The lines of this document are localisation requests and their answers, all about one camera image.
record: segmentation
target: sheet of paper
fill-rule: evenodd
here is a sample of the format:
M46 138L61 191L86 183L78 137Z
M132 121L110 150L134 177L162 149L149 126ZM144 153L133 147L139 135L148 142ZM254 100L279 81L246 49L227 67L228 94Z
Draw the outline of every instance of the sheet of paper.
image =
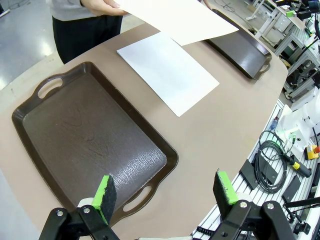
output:
M115 0L120 8L165 32L181 46L238 29L197 0Z
M163 32L117 52L178 117L219 85Z

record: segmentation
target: yellow label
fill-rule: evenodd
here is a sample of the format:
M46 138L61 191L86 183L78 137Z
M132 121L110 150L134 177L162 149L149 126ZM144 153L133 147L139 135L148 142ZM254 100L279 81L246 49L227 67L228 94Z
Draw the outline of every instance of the yellow label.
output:
M298 170L300 168L300 164L295 162L292 167L295 169L295 170Z

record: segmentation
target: black pants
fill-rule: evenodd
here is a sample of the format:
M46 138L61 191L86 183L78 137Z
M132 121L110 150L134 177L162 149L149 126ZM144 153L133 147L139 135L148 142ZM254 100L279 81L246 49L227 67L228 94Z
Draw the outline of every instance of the black pants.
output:
M122 16L97 16L72 21L52 18L53 35L64 64L120 34Z

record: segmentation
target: gray sweater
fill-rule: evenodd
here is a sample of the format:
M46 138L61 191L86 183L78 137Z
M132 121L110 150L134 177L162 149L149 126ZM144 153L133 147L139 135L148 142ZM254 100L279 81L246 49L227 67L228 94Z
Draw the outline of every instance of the gray sweater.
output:
M80 0L45 0L55 19L71 21L95 17L86 7L81 6Z

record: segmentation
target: person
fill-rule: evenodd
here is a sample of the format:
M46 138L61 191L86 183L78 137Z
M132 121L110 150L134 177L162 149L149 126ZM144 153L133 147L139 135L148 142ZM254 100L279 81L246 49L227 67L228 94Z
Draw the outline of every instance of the person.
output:
M120 34L127 14L113 0L46 0L53 36L64 64Z
M212 7L210 6L210 4L209 4L209 2L208 2L208 0L198 0L200 3L203 1L204 2L204 4L207 6L207 8L208 9L212 9Z

